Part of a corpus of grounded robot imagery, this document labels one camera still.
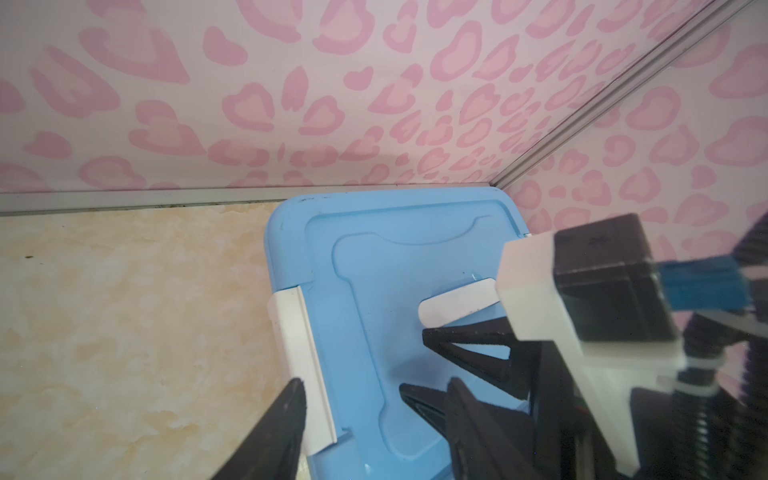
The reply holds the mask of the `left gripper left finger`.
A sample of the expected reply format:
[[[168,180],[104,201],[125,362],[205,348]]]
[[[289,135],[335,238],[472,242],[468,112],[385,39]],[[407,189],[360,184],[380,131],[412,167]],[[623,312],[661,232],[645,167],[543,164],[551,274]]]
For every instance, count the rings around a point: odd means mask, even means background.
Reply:
[[[212,479],[295,479],[305,425],[304,384],[293,378]]]

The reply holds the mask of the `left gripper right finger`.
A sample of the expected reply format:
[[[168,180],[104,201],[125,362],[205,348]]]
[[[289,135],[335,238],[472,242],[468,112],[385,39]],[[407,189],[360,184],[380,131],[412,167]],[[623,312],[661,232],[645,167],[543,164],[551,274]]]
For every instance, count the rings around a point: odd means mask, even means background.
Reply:
[[[448,384],[446,439],[456,479],[540,479],[533,418],[479,401],[459,378]]]

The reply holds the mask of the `blue plastic bin lid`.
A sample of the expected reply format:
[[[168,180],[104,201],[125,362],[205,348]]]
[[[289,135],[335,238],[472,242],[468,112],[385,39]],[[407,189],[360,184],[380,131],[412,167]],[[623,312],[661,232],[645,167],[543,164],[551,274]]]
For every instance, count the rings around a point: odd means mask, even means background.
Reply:
[[[303,291],[338,436],[307,456],[313,478],[450,477],[448,444],[402,401],[403,383],[443,390],[456,377],[482,401],[521,407],[429,350],[418,308],[494,277],[505,244],[527,232],[494,188],[307,195],[272,213],[272,290]]]

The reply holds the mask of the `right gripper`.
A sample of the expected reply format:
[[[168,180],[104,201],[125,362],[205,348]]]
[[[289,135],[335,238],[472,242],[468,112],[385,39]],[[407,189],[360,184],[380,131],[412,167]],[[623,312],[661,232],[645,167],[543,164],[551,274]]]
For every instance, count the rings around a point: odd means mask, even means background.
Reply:
[[[520,340],[507,317],[422,331],[423,344],[512,397],[529,401],[532,430],[517,446],[511,479],[615,479],[615,461],[552,342]],[[446,438],[448,395],[399,386],[403,402]]]

